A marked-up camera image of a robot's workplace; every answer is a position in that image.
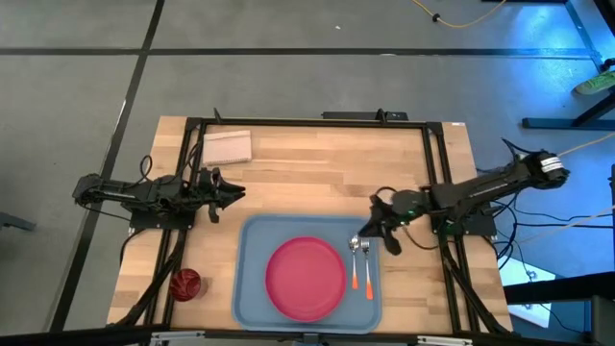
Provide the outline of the black stand leg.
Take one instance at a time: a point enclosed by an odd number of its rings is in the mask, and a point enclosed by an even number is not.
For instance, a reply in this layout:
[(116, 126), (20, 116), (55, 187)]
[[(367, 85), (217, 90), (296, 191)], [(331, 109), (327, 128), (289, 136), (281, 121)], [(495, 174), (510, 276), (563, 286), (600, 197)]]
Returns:
[[(615, 8), (611, 5), (610, 0), (592, 0), (597, 7), (602, 19), (615, 37)], [(590, 58), (600, 72), (604, 72), (607, 68), (615, 66), (615, 59), (603, 59), (597, 53), (597, 49), (593, 45), (591, 37), (587, 30), (582, 26), (580, 17), (576, 13), (574, 6), (567, 2), (565, 7), (573, 22), (578, 25), (578, 33), (581, 36), (585, 46), (593, 50)], [(540, 130), (580, 130), (580, 131), (609, 131), (615, 132), (615, 119), (602, 120), (602, 117), (609, 112), (615, 110), (615, 86), (608, 91), (605, 96), (596, 105), (583, 112), (576, 118), (537, 118), (526, 117), (521, 121), (521, 126), (524, 129), (540, 129)]]

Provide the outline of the green shoe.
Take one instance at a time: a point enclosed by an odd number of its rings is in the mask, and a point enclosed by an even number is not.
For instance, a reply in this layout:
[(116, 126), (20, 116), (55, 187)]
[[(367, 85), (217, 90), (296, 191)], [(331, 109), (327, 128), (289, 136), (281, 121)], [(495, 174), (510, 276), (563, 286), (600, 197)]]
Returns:
[(592, 95), (611, 87), (615, 87), (615, 71), (606, 71), (578, 84), (574, 92), (581, 95)]

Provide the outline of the blue plastic tray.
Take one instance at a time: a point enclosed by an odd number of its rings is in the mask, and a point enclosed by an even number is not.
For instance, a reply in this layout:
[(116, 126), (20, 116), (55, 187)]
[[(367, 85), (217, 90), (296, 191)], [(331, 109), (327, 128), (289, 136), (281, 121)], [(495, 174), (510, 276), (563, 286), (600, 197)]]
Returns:
[[(374, 299), (365, 295), (366, 276), (362, 250), (357, 250), (358, 290), (352, 289), (352, 252), (349, 240), (366, 224), (356, 216), (258, 214), (242, 226), (237, 250), (232, 313), (245, 330), (319, 334), (369, 334), (381, 321), (379, 247), (381, 239), (370, 238), (370, 273)], [(337, 250), (346, 266), (346, 292), (338, 308), (326, 318), (313, 322), (292, 321), (270, 302), (264, 274), (273, 252), (291, 238), (314, 236)]]

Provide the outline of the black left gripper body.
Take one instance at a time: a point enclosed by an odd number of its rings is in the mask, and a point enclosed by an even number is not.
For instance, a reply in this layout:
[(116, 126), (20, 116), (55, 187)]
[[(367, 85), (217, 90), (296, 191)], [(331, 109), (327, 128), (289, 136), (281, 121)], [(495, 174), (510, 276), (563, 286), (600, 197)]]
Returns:
[(199, 180), (196, 187), (198, 198), (202, 205), (209, 207), (208, 215), (212, 223), (219, 222), (217, 211), (224, 209), (222, 195), (219, 191), (219, 186), (222, 182), (220, 169), (214, 167), (212, 169), (202, 168), (199, 171)]

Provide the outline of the fork with orange handle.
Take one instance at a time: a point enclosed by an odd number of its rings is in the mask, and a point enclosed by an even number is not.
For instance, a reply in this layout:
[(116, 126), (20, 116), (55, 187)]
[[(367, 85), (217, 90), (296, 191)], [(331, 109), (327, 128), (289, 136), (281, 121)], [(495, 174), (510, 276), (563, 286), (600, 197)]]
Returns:
[(361, 250), (363, 252), (364, 262), (365, 262), (365, 276), (366, 276), (365, 295), (366, 295), (366, 299), (367, 300), (373, 300), (374, 299), (374, 290), (373, 290), (373, 285), (372, 285), (372, 280), (371, 280), (371, 273), (370, 273), (370, 261), (369, 261), (370, 241), (369, 241), (369, 239), (368, 238), (362, 238), (360, 240), (360, 247), (361, 247)]

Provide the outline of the spoon with orange handle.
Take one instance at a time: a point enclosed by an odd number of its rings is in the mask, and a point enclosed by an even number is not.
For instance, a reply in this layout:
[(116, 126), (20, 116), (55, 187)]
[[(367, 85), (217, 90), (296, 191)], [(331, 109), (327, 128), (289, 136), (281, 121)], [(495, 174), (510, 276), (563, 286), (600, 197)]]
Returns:
[(358, 290), (359, 286), (358, 286), (358, 277), (357, 277), (357, 250), (359, 248), (359, 239), (358, 239), (357, 235), (354, 235), (349, 240), (349, 247), (350, 247), (350, 250), (352, 252), (352, 265), (353, 265), (353, 269), (352, 269), (352, 289), (353, 290)]

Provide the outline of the red round plate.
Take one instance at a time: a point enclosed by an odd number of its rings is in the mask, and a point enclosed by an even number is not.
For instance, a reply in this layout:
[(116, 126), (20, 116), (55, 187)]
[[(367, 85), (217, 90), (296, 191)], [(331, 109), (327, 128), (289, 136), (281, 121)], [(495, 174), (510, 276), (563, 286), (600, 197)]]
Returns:
[(346, 292), (346, 266), (327, 241), (294, 237), (267, 262), (264, 285), (274, 308), (284, 317), (313, 323), (333, 313)]

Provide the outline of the black aluminium table frame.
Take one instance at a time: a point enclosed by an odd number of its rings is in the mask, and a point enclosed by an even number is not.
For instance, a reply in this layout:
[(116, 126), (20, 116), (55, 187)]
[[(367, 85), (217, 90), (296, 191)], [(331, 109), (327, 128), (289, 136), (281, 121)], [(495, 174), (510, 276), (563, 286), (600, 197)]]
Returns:
[[(192, 118), (162, 116), (152, 144), (152, 175), (174, 173), (185, 132)], [(249, 130), (253, 159), (221, 168), (223, 177), (246, 186), (247, 195), (209, 222), (207, 208), (187, 232), (181, 267), (196, 270), (208, 284), (199, 299), (167, 302), (168, 283), (160, 289), (153, 322), (206, 331), (239, 331), (232, 316), (232, 297), (240, 229), (261, 213), (354, 215), (367, 217), (368, 196), (383, 185), (416, 188), (476, 176), (463, 123), (425, 123), (323, 119), (204, 119), (206, 133)], [(127, 245), (107, 322), (127, 314), (151, 282), (162, 231), (144, 231)], [(439, 253), (417, 249), (403, 234), (404, 250), (395, 257), (380, 244), (383, 298), (378, 336), (452, 332), (446, 285)], [(472, 282), (498, 321), (511, 329), (503, 285), (491, 247), (481, 238), (465, 238)]]

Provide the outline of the black bar with brackets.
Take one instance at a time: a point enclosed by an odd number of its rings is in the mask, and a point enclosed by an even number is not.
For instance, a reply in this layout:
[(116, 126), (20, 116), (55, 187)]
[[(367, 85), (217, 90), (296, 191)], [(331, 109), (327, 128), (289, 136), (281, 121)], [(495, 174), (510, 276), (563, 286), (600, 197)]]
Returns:
[(408, 346), (615, 346), (615, 343), (564, 342), (518, 334), (319, 334), (231, 330), (171, 330), (166, 325), (110, 325), (104, 328), (0, 336), (0, 346), (125, 346), (184, 339), (265, 339), (329, 344), (333, 341), (402, 343)]

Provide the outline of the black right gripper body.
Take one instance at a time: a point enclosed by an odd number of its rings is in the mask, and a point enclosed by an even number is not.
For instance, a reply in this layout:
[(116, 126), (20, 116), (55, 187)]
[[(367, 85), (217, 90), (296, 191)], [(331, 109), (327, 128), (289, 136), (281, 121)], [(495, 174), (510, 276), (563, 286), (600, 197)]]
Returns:
[(421, 211), (423, 194), (409, 189), (379, 188), (377, 197), (381, 201), (381, 217), (377, 222), (377, 230), (383, 239), (385, 249), (390, 254), (398, 256), (402, 248), (393, 233), (423, 214)]

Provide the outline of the white paper sheet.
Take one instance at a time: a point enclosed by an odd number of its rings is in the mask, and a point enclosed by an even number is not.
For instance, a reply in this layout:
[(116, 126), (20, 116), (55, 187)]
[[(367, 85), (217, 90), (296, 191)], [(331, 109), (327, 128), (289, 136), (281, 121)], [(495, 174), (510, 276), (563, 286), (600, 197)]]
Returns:
[[(531, 284), (551, 282), (556, 275), (550, 271), (527, 264), (520, 259), (499, 259), (500, 276), (504, 287), (520, 285), (521, 292), (527, 294)], [(508, 311), (515, 317), (521, 318), (541, 328), (548, 328), (551, 322), (551, 303), (507, 304)]]

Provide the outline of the grey floor object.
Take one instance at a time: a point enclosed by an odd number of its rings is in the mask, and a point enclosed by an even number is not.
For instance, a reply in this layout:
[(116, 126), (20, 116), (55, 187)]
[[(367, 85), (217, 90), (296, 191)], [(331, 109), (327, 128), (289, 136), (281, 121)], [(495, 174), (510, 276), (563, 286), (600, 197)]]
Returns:
[(32, 231), (36, 224), (23, 218), (0, 211), (0, 230), (3, 228), (17, 228), (23, 231)]

